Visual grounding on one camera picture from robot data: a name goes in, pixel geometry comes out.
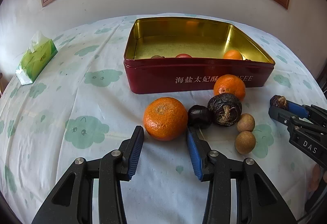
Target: table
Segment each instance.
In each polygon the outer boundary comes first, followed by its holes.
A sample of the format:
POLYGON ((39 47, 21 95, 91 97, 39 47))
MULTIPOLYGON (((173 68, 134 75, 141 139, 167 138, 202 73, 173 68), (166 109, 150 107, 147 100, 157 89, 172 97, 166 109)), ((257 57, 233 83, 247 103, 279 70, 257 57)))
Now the table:
MULTIPOLYGON (((159 14, 85 24, 53 37, 58 54, 34 84, 21 86, 16 77, 10 81, 0 99, 0 189, 24 224, 32 222, 75 158, 98 159, 117 149, 136 125, 142 125, 143 111, 153 100, 174 97, 188 110, 195 104, 207 105, 213 97, 212 90, 148 95, 130 91, 123 65, 127 38, 137 18, 152 16, 226 21, 159 14)), ((228 158, 255 159, 298 219, 314 162, 288 143, 286 126, 269 118, 269 99, 279 94, 298 104, 322 108, 327 108, 327 101, 310 72, 280 40, 253 27, 230 23, 259 43, 276 65, 264 87, 247 88, 242 102, 243 113, 250 113, 256 121, 256 148, 248 155, 236 152, 236 127, 212 125, 203 131, 204 137, 212 149, 228 158)), ((121 185, 129 224, 202 222, 208 183, 199 182, 194 175, 184 136, 159 142, 145 133, 136 174, 121 185)), ((97 188, 95 181, 95 224, 99 223, 97 188)), ((232 188, 231 223, 236 219, 235 192, 232 188)))

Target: silver screw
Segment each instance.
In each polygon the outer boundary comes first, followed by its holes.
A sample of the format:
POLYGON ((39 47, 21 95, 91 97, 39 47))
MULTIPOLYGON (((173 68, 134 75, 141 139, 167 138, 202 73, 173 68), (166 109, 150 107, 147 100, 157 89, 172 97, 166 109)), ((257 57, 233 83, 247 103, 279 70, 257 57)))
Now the silver screw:
POLYGON ((213 156, 213 157, 216 157, 216 156, 219 155, 219 152, 216 151, 216 150, 211 150, 211 151, 209 152, 209 155, 210 155, 210 156, 213 156))
POLYGON ((119 150, 114 150, 111 152, 112 156, 119 156, 120 155, 120 151, 119 150))
POLYGON ((253 159, 246 159, 245 161, 248 165, 253 165, 254 164, 254 160, 253 159))
POLYGON ((77 164, 77 165, 82 164, 83 162, 84 162, 84 158, 75 159, 75 164, 77 164))

